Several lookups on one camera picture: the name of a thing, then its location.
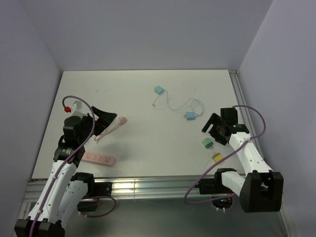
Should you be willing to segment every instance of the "white table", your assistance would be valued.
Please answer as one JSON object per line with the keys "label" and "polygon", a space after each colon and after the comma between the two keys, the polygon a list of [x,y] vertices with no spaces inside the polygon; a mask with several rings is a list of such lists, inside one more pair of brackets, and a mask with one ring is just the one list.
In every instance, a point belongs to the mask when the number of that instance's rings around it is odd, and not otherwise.
{"label": "white table", "polygon": [[[179,107],[190,98],[201,100],[203,116],[187,121],[183,114],[191,110],[190,104],[184,107],[182,114],[177,114],[167,107],[166,94],[153,107],[157,85],[168,90],[172,107]],[[61,105],[66,95],[81,97],[100,110],[128,119],[99,143],[91,138],[85,145],[86,151],[115,156],[115,165],[82,161],[78,172],[116,178],[199,175],[214,163],[213,151],[223,156],[233,151],[230,146],[218,143],[214,143],[214,150],[204,148],[202,140],[210,136],[201,132],[213,112],[220,114],[220,108],[237,104],[227,70],[64,72],[33,172],[34,179],[48,178],[57,142],[63,134],[64,119],[69,116]],[[73,102],[73,99],[66,100],[68,106]],[[237,156],[218,166],[221,167],[244,173]]]}

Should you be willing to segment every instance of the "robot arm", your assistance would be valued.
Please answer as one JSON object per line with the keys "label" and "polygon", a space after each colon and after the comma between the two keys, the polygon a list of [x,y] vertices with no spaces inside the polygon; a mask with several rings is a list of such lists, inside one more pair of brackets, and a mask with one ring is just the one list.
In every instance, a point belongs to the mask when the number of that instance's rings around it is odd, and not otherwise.
{"label": "robot arm", "polygon": [[246,174],[246,178],[243,178],[234,169],[218,169],[215,183],[220,183],[238,195],[244,212],[279,211],[283,177],[281,173],[273,172],[260,156],[250,140],[247,127],[238,124],[237,110],[223,108],[220,117],[212,114],[202,132],[206,132],[211,124],[213,127],[209,133],[215,141],[223,145],[229,143],[235,151],[243,146],[237,155]]}
{"label": "robot arm", "polygon": [[[113,122],[117,115],[103,112],[95,107],[92,107],[92,110],[98,116],[93,130],[93,135],[97,136]],[[71,113],[71,116],[65,119],[64,135],[58,142],[53,167],[40,198],[28,218],[16,222],[14,229],[17,237],[29,237],[31,226],[38,214],[40,215],[34,225],[33,237],[64,237],[67,222],[78,203],[93,191],[93,175],[75,173],[85,152],[84,146],[62,167],[58,177],[55,177],[62,163],[88,138],[93,127],[93,118],[89,114],[82,113],[80,101],[74,103]],[[48,190],[50,192],[46,202],[43,208],[40,208]]]}

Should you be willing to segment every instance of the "lavender wall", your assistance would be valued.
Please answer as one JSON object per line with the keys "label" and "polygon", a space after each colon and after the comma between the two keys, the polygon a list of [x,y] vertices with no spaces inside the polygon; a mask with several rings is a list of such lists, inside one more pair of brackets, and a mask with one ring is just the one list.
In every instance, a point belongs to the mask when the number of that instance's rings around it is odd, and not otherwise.
{"label": "lavender wall", "polygon": [[[267,120],[262,149],[284,175],[301,237],[316,232],[315,12],[315,0],[274,0],[239,71],[246,100]],[[253,119],[260,130],[260,119]]]}
{"label": "lavender wall", "polygon": [[18,0],[0,1],[0,32],[0,229],[1,236],[8,237],[37,158],[60,71]]}
{"label": "lavender wall", "polygon": [[20,0],[64,71],[237,69],[272,0]]}

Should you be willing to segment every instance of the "yellow connector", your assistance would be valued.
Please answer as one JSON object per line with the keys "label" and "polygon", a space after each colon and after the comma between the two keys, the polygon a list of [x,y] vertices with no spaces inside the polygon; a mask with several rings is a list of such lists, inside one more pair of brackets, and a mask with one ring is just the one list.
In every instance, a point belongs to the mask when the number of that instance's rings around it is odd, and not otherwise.
{"label": "yellow connector", "polygon": [[222,156],[222,154],[220,154],[220,153],[218,152],[218,153],[216,153],[215,155],[213,155],[212,158],[213,158],[213,160],[214,160],[215,162],[219,162],[219,161],[223,158],[223,156]]}

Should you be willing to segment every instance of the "pink power strip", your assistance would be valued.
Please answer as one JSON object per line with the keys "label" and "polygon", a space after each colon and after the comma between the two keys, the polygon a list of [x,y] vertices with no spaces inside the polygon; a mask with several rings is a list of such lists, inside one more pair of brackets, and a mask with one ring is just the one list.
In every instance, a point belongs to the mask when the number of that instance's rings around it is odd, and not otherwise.
{"label": "pink power strip", "polygon": [[85,152],[81,160],[110,166],[113,166],[115,163],[115,157],[102,155],[94,152]]}

